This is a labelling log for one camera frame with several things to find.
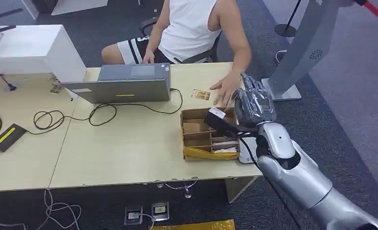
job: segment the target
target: man's leg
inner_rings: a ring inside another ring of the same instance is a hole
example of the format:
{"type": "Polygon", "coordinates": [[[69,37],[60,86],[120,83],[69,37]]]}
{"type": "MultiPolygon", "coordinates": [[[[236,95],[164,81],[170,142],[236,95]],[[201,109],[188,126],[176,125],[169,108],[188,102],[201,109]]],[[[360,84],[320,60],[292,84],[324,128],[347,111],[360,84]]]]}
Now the man's leg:
{"type": "Polygon", "coordinates": [[[106,64],[141,64],[149,37],[138,37],[105,47],[101,54],[106,64]]]}
{"type": "Polygon", "coordinates": [[[106,64],[124,64],[123,56],[117,44],[106,46],[101,51],[101,56],[106,64]]]}

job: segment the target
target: black and white shorts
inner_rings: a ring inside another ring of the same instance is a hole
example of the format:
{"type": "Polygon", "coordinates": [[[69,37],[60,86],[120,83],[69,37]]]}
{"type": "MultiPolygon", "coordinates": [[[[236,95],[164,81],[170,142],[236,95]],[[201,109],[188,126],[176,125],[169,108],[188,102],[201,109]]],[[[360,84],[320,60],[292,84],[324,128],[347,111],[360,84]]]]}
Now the black and white shorts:
{"type": "MultiPolygon", "coordinates": [[[[149,36],[137,37],[131,40],[122,41],[117,43],[118,49],[125,64],[141,64],[142,59],[145,56],[145,51],[147,49],[148,42],[150,40],[149,36]]],[[[154,51],[155,63],[170,63],[173,64],[165,55],[157,48],[154,51]]]]}

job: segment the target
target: floor socket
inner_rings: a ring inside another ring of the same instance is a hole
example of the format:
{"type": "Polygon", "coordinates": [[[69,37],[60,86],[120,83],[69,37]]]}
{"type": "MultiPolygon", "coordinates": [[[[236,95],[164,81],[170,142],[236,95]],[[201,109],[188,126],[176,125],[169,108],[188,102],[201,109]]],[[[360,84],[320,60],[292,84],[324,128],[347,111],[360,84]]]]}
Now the floor socket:
{"type": "Polygon", "coordinates": [[[142,224],[142,206],[130,206],[125,209],[124,225],[142,224]]]}
{"type": "Polygon", "coordinates": [[[169,219],[169,202],[160,202],[152,204],[152,216],[155,221],[169,219]]]}

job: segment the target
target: stand base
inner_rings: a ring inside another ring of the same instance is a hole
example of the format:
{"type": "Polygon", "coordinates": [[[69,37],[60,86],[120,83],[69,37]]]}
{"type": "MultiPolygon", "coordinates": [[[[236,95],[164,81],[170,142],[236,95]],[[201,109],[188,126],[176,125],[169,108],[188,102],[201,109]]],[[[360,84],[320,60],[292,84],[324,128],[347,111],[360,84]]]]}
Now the stand base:
{"type": "Polygon", "coordinates": [[[275,32],[282,37],[295,37],[296,29],[293,26],[289,26],[287,30],[285,30],[286,24],[278,24],[275,26],[275,32]]]}
{"type": "Polygon", "coordinates": [[[298,88],[295,85],[291,86],[286,92],[284,92],[280,96],[274,95],[271,91],[270,85],[268,84],[268,80],[269,78],[264,78],[264,79],[261,79],[261,82],[274,101],[291,101],[291,100],[299,100],[302,98],[301,94],[299,93],[298,88]]]}

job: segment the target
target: laptop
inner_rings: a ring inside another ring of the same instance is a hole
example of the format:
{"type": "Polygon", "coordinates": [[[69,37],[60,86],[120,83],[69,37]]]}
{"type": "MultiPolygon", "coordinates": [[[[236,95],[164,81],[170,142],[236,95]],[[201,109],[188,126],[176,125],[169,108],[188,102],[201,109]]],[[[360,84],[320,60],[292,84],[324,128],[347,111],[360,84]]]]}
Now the laptop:
{"type": "Polygon", "coordinates": [[[169,101],[169,63],[104,65],[98,81],[61,82],[92,104],[169,101]]]}

